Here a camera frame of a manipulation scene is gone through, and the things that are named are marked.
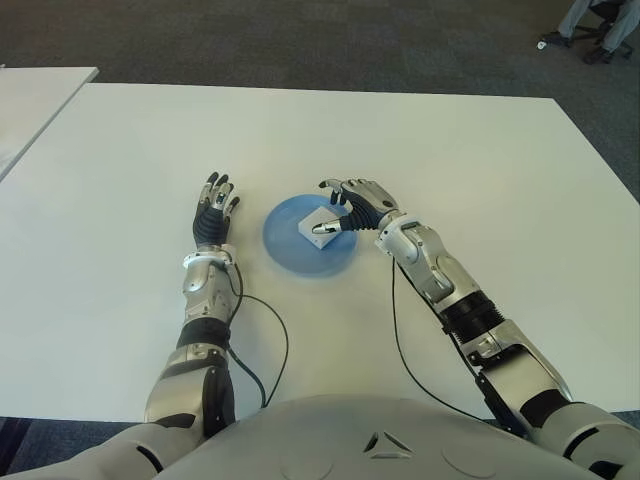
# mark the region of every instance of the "gray pants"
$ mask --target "gray pants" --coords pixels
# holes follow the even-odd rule
[[[573,30],[591,5],[597,5],[604,0],[575,0],[560,25],[558,32],[563,37],[571,38]],[[627,0],[621,7],[618,19],[613,28],[604,38],[602,47],[613,52],[622,41],[638,26],[640,22],[640,0]]]

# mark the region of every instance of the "white table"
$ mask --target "white table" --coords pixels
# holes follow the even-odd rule
[[[439,231],[577,399],[640,408],[638,204],[554,101],[89,84],[0,185],[0,414],[142,418],[178,337],[181,261],[214,169],[242,197],[230,240],[246,292],[289,328],[276,400],[431,401],[394,348],[390,259],[371,233],[328,280],[287,273],[262,244],[280,201],[356,176]],[[437,320],[398,283],[417,376],[488,416]],[[232,344],[270,388],[283,353],[270,313],[247,301]],[[232,376],[247,415],[255,388]]]
[[[97,73],[93,67],[0,68],[0,180]]]

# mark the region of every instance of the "black cable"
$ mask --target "black cable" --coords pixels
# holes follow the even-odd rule
[[[258,390],[260,390],[260,408],[264,408],[266,407],[266,403],[267,403],[267,393],[264,390],[264,385],[262,384],[262,382],[260,381],[260,377],[258,377],[258,375],[256,375],[253,370],[251,370],[246,363],[244,363],[242,360],[240,360],[240,358],[238,357],[238,355],[236,354],[236,352],[233,351],[232,347],[229,347],[229,355],[231,355],[231,358],[233,358],[233,360],[238,364],[238,366],[244,370],[244,372],[249,375],[249,377],[251,378],[251,380],[253,380],[256,385],[258,386]]]
[[[233,312],[231,312],[231,316],[229,317],[229,327],[231,327],[231,322],[233,322],[233,319],[236,316],[236,313],[238,313],[238,309],[240,308],[240,304],[242,303],[242,297],[244,296],[244,280],[242,280],[242,273],[240,273],[240,269],[238,268],[238,264],[234,263],[233,266],[236,269],[236,275],[238,276],[238,284],[240,285],[240,293],[236,293],[236,289],[233,288],[233,282],[231,281],[231,278],[229,278],[229,284],[231,285],[231,291],[233,292],[233,294],[238,297],[238,303],[236,303],[235,308],[233,309]]]
[[[275,317],[280,322],[280,325],[282,326],[282,331],[284,332],[284,343],[285,343],[284,359],[282,360],[282,366],[280,367],[280,372],[278,372],[278,377],[276,378],[276,382],[273,384],[273,389],[271,390],[271,393],[269,394],[269,397],[267,398],[267,401],[264,404],[265,407],[268,407],[269,403],[271,403],[271,399],[273,398],[273,395],[276,393],[276,389],[278,388],[278,385],[280,384],[280,379],[282,378],[282,374],[284,373],[284,368],[287,366],[287,360],[289,359],[289,332],[287,331],[287,327],[285,326],[284,321],[282,320],[282,317],[278,314],[278,312],[275,311],[275,309],[271,305],[269,305],[267,302],[265,302],[264,300],[258,297],[254,297],[253,295],[244,295],[244,296],[247,298],[250,298],[251,300],[261,303],[262,305],[267,307],[269,310],[271,310],[271,312],[275,315]]]
[[[409,374],[411,379],[415,382],[415,384],[424,393],[429,395],[434,400],[440,402],[445,407],[449,407],[451,410],[454,410],[454,411],[456,411],[458,413],[461,413],[462,415],[466,415],[467,417],[471,417],[471,418],[474,418],[476,420],[480,420],[481,422],[483,422],[484,420],[476,417],[475,415],[471,415],[470,413],[465,412],[464,410],[460,410],[459,408],[454,407],[453,405],[445,402],[444,400],[438,398],[436,395],[431,393],[429,390],[427,390],[427,388],[424,385],[422,385],[418,381],[416,376],[413,374],[413,372],[409,368],[409,365],[407,365],[407,361],[404,358],[404,353],[402,353],[402,348],[400,347],[400,339],[398,338],[398,318],[397,318],[397,315],[396,315],[396,261],[395,261],[395,259],[393,259],[391,261],[391,308],[393,310],[393,332],[395,334],[396,347],[398,348],[398,353],[400,354],[400,360],[402,360],[402,364],[404,365],[405,370],[407,371],[407,373]]]
[[[282,331],[284,332],[284,340],[285,340],[284,359],[282,361],[282,366],[280,367],[280,371],[278,372],[278,377],[276,378],[276,381],[275,381],[275,383],[273,385],[273,389],[271,390],[271,393],[269,394],[268,397],[266,395],[266,391],[265,391],[264,385],[262,384],[262,381],[260,380],[260,377],[258,377],[253,372],[253,370],[251,370],[242,360],[240,360],[238,355],[233,351],[232,347],[229,347],[229,355],[231,355],[231,358],[233,358],[233,360],[238,364],[238,366],[242,370],[244,370],[244,372],[247,375],[249,375],[249,377],[251,377],[251,379],[256,383],[256,385],[258,387],[258,390],[260,390],[260,408],[266,408],[271,403],[271,400],[273,399],[273,396],[276,393],[278,385],[280,384],[280,379],[282,378],[282,374],[284,373],[284,369],[287,366],[287,360],[289,359],[289,332],[287,331],[287,327],[284,324],[284,321],[282,320],[282,317],[278,314],[278,312],[276,312],[276,310],[271,305],[269,305],[267,302],[265,302],[261,298],[254,297],[253,295],[246,295],[244,293],[244,282],[242,280],[242,273],[240,273],[240,268],[238,267],[238,264],[234,264],[234,267],[235,267],[235,270],[236,270],[236,274],[238,276],[238,284],[240,286],[240,292],[236,292],[235,288],[233,287],[233,282],[231,280],[229,280],[229,283],[231,284],[231,291],[233,292],[233,294],[236,297],[238,297],[238,302],[236,303],[236,306],[233,309],[233,312],[231,313],[231,316],[229,317],[229,325],[231,325],[231,322],[233,321],[234,317],[236,316],[236,313],[238,312],[238,309],[240,308],[240,304],[242,303],[242,299],[246,297],[246,298],[250,298],[251,300],[254,300],[256,302],[261,303],[262,305],[267,307],[269,310],[271,310],[271,312],[275,315],[275,317],[280,322],[280,325],[282,326]]]

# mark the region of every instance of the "blue plate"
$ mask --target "blue plate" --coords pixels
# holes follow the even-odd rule
[[[342,232],[322,250],[298,232],[298,222],[318,207],[326,207],[336,217],[348,210],[331,205],[321,195],[298,195],[274,208],[264,222],[262,240],[267,252],[287,270],[305,277],[326,277],[343,270],[356,249],[355,232]]]

